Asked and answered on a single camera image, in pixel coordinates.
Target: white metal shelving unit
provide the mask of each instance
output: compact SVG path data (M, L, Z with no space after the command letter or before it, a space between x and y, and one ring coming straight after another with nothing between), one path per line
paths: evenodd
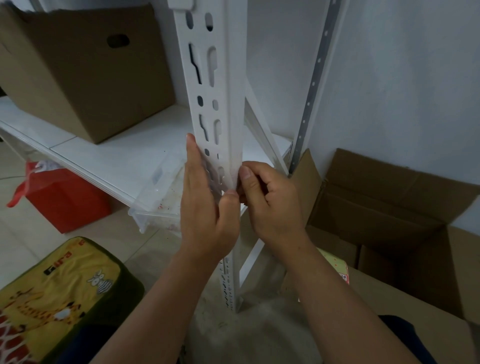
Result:
M8 98L0 100L0 128L127 205L164 153L183 147L192 130L218 195L236 187L242 160L265 161L288 174L284 157L295 162L307 147L312 123L302 115L315 120L331 63L328 51L335 48L339 33L335 23L341 24L348 1L258 0L248 6L247 0L151 1L179 105L99 145L18 110ZM63 6L57 1L55 7L147 2L69 0ZM43 0L35 1L33 9L39 5L54 10ZM298 147L290 153L292 138ZM239 288L264 245L257 241L248 257L239 259L241 243L219 264L225 304L233 311L241 304Z

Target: white angle bar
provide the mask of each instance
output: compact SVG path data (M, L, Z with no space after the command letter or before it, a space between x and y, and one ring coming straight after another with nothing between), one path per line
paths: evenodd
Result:
M187 86L193 130L212 191L237 187L242 162L247 0L168 0ZM240 306L238 244L219 263L225 304Z
M273 134L248 79L245 83L245 123L265 154L272 161L274 168L288 175L288 168L283 161L282 154L275 143Z

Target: transparent plastic container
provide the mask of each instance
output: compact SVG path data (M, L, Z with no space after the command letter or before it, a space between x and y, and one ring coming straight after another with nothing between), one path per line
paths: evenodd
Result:
M180 236L180 202L186 161L186 155L169 153L128 210L141 233L155 226Z

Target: red bag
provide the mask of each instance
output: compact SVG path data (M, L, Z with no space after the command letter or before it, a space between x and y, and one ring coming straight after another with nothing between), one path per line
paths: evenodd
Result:
M51 160L26 163L26 179L7 207L22 196L62 234L111 214L105 192Z

